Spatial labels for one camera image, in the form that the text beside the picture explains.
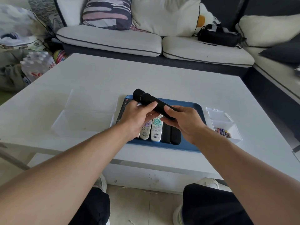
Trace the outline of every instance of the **white remote control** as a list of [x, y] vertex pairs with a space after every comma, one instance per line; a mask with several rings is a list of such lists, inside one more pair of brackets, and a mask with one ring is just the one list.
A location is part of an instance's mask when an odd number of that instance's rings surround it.
[[162, 117], [162, 115], [159, 115], [152, 120], [151, 140], [157, 143], [160, 142], [163, 130], [163, 122], [160, 120]]
[[152, 120], [146, 122], [141, 131], [140, 131], [140, 138], [143, 140], [147, 140], [150, 136], [150, 130], [151, 130]]

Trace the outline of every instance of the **black wireless microphone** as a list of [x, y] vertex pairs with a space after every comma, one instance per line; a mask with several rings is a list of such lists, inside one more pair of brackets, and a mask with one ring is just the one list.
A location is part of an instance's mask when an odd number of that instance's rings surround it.
[[178, 111], [178, 109], [171, 107], [170, 105], [166, 104], [165, 102], [159, 100], [158, 98], [155, 98], [154, 96], [150, 95], [149, 93], [145, 93], [143, 90], [141, 89], [136, 89], [133, 92], [133, 100], [137, 101], [138, 103], [141, 103], [142, 105], [147, 106], [148, 104], [152, 103], [152, 102], [157, 102], [157, 106], [154, 108], [154, 111], [156, 111], [157, 113], [165, 116], [166, 118], [170, 119], [170, 120], [175, 120], [175, 118], [167, 115], [167, 113], [165, 112], [165, 110], [163, 109], [164, 106], [168, 106], [171, 109]]

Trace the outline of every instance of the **striped pillow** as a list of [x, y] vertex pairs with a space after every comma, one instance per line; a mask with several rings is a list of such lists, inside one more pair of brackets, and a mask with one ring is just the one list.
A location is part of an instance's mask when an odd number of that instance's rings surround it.
[[129, 30], [132, 23], [131, 0], [88, 0], [83, 24], [111, 30]]

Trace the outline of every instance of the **white sofa cushion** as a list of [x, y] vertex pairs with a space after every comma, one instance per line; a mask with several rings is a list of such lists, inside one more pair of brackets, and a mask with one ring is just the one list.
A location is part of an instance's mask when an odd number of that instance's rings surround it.
[[245, 47], [245, 50], [254, 57], [253, 67], [257, 71], [300, 104], [300, 77], [292, 67], [260, 56], [264, 48]]
[[87, 0], [56, 0], [67, 26], [80, 25]]
[[161, 37], [140, 31], [117, 31], [79, 25], [63, 27], [56, 36], [64, 43], [94, 49], [152, 57], [161, 54]]
[[201, 0], [132, 0], [133, 24], [160, 36], [193, 35]]
[[271, 47], [287, 42], [300, 32], [300, 14], [290, 16], [243, 16], [235, 26], [250, 47]]
[[200, 61], [245, 68], [249, 68], [254, 64], [253, 57], [244, 49], [206, 44], [198, 41], [197, 37], [164, 37], [163, 55], [172, 59]]

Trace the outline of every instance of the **white pillow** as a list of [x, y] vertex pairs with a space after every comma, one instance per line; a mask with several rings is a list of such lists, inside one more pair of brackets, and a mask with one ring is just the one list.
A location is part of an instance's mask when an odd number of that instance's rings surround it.
[[191, 37], [201, 0], [132, 0], [133, 24], [160, 36]]
[[246, 45], [271, 47], [287, 42], [300, 32], [300, 14], [291, 16], [243, 16], [235, 26], [247, 38]]

